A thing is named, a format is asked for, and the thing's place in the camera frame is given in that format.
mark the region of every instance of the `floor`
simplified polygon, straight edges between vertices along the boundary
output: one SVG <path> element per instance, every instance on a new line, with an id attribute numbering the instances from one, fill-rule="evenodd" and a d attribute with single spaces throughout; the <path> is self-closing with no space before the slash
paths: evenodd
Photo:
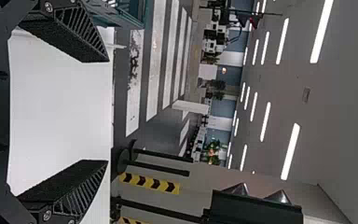
<path id="1" fill-rule="evenodd" d="M 117 29 L 114 141 L 116 147 L 137 139 L 136 147 L 178 155 L 198 116 L 171 109 L 184 99 L 193 22 L 191 0 L 149 1 L 143 31 Z"/>

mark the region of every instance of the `white wall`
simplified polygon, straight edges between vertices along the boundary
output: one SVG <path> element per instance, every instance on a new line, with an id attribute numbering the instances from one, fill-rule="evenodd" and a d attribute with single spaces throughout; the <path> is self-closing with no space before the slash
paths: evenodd
<path id="1" fill-rule="evenodd" d="M 140 155 L 138 160 L 177 169 L 189 170 L 190 178 L 177 175 L 166 175 L 161 172 L 149 171 L 136 167 L 128 167 L 126 171 L 128 173 L 180 183 L 181 191 L 180 195 L 171 195 L 119 183 L 117 187 L 118 194 L 127 200 L 136 201 L 138 203 L 147 203 L 193 216 L 200 216 L 202 214 L 202 209 L 209 208 L 211 205 L 213 189 L 226 189 L 245 182 L 250 191 L 250 195 L 258 198 L 264 198 L 271 193 L 284 189 L 292 203 L 303 207 L 303 213 L 307 216 L 307 219 L 316 218 L 322 221 L 327 220 L 342 224 L 348 223 L 345 217 L 338 211 L 337 207 L 317 186 L 281 181 L 276 177 L 252 175 L 249 172 L 240 172 L 238 170 L 228 170 L 223 167 L 211 166 L 203 162 L 189 164 L 179 161 L 161 160 L 143 155 Z M 126 207 L 123 208 L 122 215 L 148 223 L 187 223 Z"/>
<path id="2" fill-rule="evenodd" d="M 113 43 L 113 30 L 102 29 Z M 82 160 L 110 160 L 111 63 L 85 64 L 27 33 L 8 41 L 11 121 L 8 184 L 15 195 Z M 109 222 L 110 168 L 83 219 Z"/>

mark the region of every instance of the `black machine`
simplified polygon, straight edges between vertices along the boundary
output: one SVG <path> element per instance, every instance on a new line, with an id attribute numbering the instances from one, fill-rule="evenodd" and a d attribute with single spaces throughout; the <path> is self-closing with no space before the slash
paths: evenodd
<path id="1" fill-rule="evenodd" d="M 18 197 L 7 184 L 10 149 L 7 41 L 18 25 L 83 63 L 108 62 L 109 58 L 81 1 L 0 0 L 0 224 L 77 224 L 101 185 L 107 161 L 79 161 Z"/>
<path id="2" fill-rule="evenodd" d="M 301 207 L 292 205 L 283 190 L 265 199 L 259 199 L 249 196 L 243 183 L 224 190 L 214 190 L 211 207 L 204 209 L 201 217 L 132 202 L 121 197 L 112 197 L 113 220 L 118 220 L 120 217 L 122 206 L 199 224 L 303 224 L 304 222 Z"/>
<path id="3" fill-rule="evenodd" d="M 138 162 L 137 159 L 139 154 L 186 163 L 193 163 L 192 159 L 136 149 L 134 145 L 135 140 L 132 140 L 127 147 L 118 147 L 112 151 L 112 181 L 118 175 L 123 174 L 128 166 L 137 166 L 171 175 L 180 175 L 181 177 L 191 176 L 190 171 L 142 163 Z M 111 198 L 111 220 L 113 222 L 119 221 L 121 218 L 122 206 L 199 224 L 303 224 L 304 222 L 302 208 L 293 205 L 284 190 L 279 190 L 264 199 L 260 199 L 249 196 L 246 183 L 239 183 L 227 189 L 214 190 L 210 208 L 203 209 L 203 215 L 200 217 L 126 200 L 117 196 Z"/>

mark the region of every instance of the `gray wall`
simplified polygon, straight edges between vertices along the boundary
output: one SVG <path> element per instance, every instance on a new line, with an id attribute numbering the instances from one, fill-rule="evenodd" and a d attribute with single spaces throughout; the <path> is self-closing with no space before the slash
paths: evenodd
<path id="1" fill-rule="evenodd" d="M 200 216 L 203 208 L 211 205 L 213 189 L 225 189 L 238 183 L 245 182 L 250 195 L 264 198 L 271 193 L 284 189 L 294 204 L 303 207 L 303 213 L 308 217 L 317 217 L 322 220 L 335 221 L 347 224 L 345 217 L 337 210 L 337 207 L 326 197 L 317 186 L 299 184 L 295 182 L 281 181 L 264 175 L 252 175 L 248 172 L 228 170 L 223 167 L 211 166 L 206 163 L 183 164 L 178 161 L 162 161 L 157 158 L 140 156 L 139 161 L 167 165 L 178 169 L 187 169 L 191 172 L 190 177 L 177 175 L 165 175 L 161 172 L 142 170 L 128 167 L 127 172 L 141 174 L 157 179 L 166 179 L 181 184 L 180 195 L 171 195 L 159 191 L 148 190 L 115 182 L 112 187 L 113 195 L 120 194 L 124 199 L 134 200 L 138 203 L 147 203 L 166 209 Z M 139 210 L 123 207 L 122 216 L 132 217 L 148 223 L 171 223 L 185 224 L 188 222 L 166 218 Z"/>
<path id="2" fill-rule="evenodd" d="M 320 61 L 310 64 L 324 1 L 268 3 L 267 10 L 283 12 L 284 16 L 266 17 L 250 37 L 248 64 L 255 40 L 260 38 L 262 46 L 266 31 L 270 31 L 266 64 L 261 66 L 258 60 L 257 66 L 245 68 L 244 73 L 249 74 L 245 80 L 259 92 L 260 106 L 254 122 L 241 123 L 241 137 L 234 140 L 232 147 L 233 163 L 238 166 L 241 162 L 239 155 L 246 143 L 249 160 L 245 170 L 279 177 L 293 123 L 297 122 L 302 129 L 289 179 L 319 183 L 358 224 L 358 17 L 348 17 L 348 13 L 358 15 L 358 4 L 349 0 L 334 2 Z M 276 54 L 286 17 L 290 17 L 290 23 L 282 62 L 277 66 Z M 301 100 L 305 87 L 311 88 L 307 104 Z M 266 140 L 260 143 L 267 101 L 272 102 L 271 114 Z M 240 116 L 249 120 L 249 111 L 242 110 Z"/>

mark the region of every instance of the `white panel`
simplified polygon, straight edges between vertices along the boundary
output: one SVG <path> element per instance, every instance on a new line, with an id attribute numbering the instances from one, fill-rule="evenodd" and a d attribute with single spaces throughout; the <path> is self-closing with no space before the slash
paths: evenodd
<path id="1" fill-rule="evenodd" d="M 219 65 L 243 67 L 243 52 L 234 52 L 234 51 L 223 51 L 223 53 L 218 56 Z"/>
<path id="2" fill-rule="evenodd" d="M 183 114 L 182 114 L 182 120 L 184 120 L 188 115 L 188 111 L 183 111 Z"/>
<path id="3" fill-rule="evenodd" d="M 126 136 L 139 128 L 139 112 L 141 108 L 142 62 L 144 58 L 144 30 L 131 31 L 130 57 L 136 58 L 138 66 L 131 71 L 127 98 Z"/>
<path id="4" fill-rule="evenodd" d="M 190 119 L 187 120 L 185 126 L 183 127 L 182 131 L 180 132 L 180 142 L 179 142 L 179 146 L 182 144 L 183 140 L 185 139 L 187 132 L 188 132 L 188 127 L 190 126 Z"/>
<path id="5" fill-rule="evenodd" d="M 178 16 L 179 16 L 179 0 L 173 0 L 172 8 L 171 8 L 170 35 L 168 39 L 168 46 L 174 46 L 176 43 Z M 163 109 L 167 107 L 171 102 L 174 53 L 175 53 L 175 48 L 167 49 L 167 66 L 165 69 L 164 98 L 162 101 Z"/>
<path id="6" fill-rule="evenodd" d="M 209 106 L 189 101 L 176 101 L 173 103 L 172 109 L 185 110 L 196 114 L 206 115 L 208 114 Z"/>
<path id="7" fill-rule="evenodd" d="M 158 4 L 154 5 L 146 121 L 156 116 L 158 111 L 158 87 L 161 68 L 162 41 L 164 38 L 165 5 L 166 0 L 159 0 Z"/>
<path id="8" fill-rule="evenodd" d="M 101 31 L 113 38 L 113 29 Z M 110 63 L 80 63 L 34 36 L 13 35 L 8 44 L 12 192 L 82 159 L 110 161 L 113 49 Z M 82 223 L 109 222 L 109 179 L 110 168 Z"/>
<path id="9" fill-rule="evenodd" d="M 217 65 L 214 64 L 200 64 L 199 77 L 205 80 L 216 79 L 217 76 Z"/>
<path id="10" fill-rule="evenodd" d="M 186 19 L 187 12 L 182 8 L 182 19 L 180 24 L 180 34 L 179 34 L 179 47 L 178 47 L 178 56 L 176 60 L 176 73 L 175 73 L 175 86 L 173 87 L 173 100 L 179 98 L 179 85 L 180 77 L 182 76 L 182 65 L 183 65 L 183 50 L 185 47 L 185 30 L 186 30 Z"/>
<path id="11" fill-rule="evenodd" d="M 207 126 L 208 126 L 208 128 L 211 128 L 211 129 L 217 129 L 217 130 L 221 130 L 221 131 L 231 132 L 232 131 L 232 126 L 231 126 L 232 120 L 233 119 L 210 116 L 208 119 Z"/>
<path id="12" fill-rule="evenodd" d="M 180 149 L 180 152 L 179 152 L 180 157 L 185 156 L 186 148 L 187 148 L 187 140 L 185 140 L 185 142 L 183 143 L 182 149 Z"/>
<path id="13" fill-rule="evenodd" d="M 182 78 L 182 89 L 180 90 L 180 95 L 185 94 L 185 85 L 186 85 L 186 76 L 187 76 L 187 65 L 188 65 L 188 53 L 190 52 L 190 38 L 191 38 L 191 28 L 193 25 L 193 21 L 188 18 L 187 23 L 187 38 L 186 38 L 186 46 L 185 46 L 185 64 L 183 66 L 183 78 Z"/>

